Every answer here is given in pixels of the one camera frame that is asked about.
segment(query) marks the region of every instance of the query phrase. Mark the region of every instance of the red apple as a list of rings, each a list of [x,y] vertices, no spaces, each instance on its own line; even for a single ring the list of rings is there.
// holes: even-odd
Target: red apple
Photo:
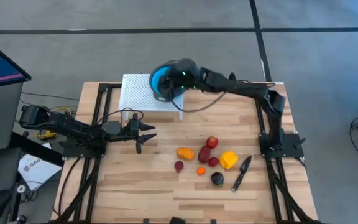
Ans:
[[[219,140],[216,137],[209,137],[206,140],[206,145],[210,148],[210,149],[214,149],[217,145],[218,145]]]

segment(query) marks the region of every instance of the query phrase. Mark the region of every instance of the knife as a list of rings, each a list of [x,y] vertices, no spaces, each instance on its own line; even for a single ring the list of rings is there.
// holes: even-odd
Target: knife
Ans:
[[[242,163],[240,167],[240,175],[237,177],[236,183],[234,183],[233,188],[231,189],[233,192],[236,192],[236,190],[240,187],[242,178],[244,177],[244,174],[246,174],[247,169],[249,167],[249,164],[251,163],[252,156],[247,157],[244,162]]]

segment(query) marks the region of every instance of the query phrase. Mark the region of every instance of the small orange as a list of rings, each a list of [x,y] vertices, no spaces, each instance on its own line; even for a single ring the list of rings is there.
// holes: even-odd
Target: small orange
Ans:
[[[205,174],[205,168],[204,167],[199,167],[198,169],[197,169],[197,174],[198,175],[203,175],[203,174]]]

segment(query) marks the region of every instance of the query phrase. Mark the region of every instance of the black floor stripe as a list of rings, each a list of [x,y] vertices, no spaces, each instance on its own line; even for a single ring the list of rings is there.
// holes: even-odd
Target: black floor stripe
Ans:
[[[258,28],[248,27],[184,27],[184,28],[141,28],[141,29],[67,29],[67,30],[0,30],[0,34],[168,34],[168,33],[236,33],[256,32],[258,41],[263,45],[264,32],[358,32],[358,27],[338,28]]]
[[[261,28],[262,32],[358,32],[358,27],[327,28]]]
[[[255,32],[245,27],[184,27],[145,29],[0,30],[0,34],[167,34]]]
[[[259,55],[260,55],[260,59],[263,61],[262,66],[263,66],[263,70],[264,70],[265,81],[271,82],[272,76],[270,74],[269,63],[267,62],[264,38],[262,37],[262,32],[261,32],[261,28],[260,28],[260,24],[259,24],[259,17],[258,17],[258,11],[256,10],[255,0],[249,0],[249,4],[251,6],[252,18],[253,18],[254,24],[255,24],[255,33],[256,33],[256,39],[258,42]]]

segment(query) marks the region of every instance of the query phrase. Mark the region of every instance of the white paper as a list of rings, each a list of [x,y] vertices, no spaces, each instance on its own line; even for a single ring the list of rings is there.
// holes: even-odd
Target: white paper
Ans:
[[[45,143],[43,146],[51,149],[49,143]],[[45,162],[38,157],[25,155],[20,160],[17,171],[19,171],[20,175],[23,177],[24,181],[26,181],[31,190],[37,190],[42,185],[39,183],[45,183],[61,169],[62,168],[60,166]]]

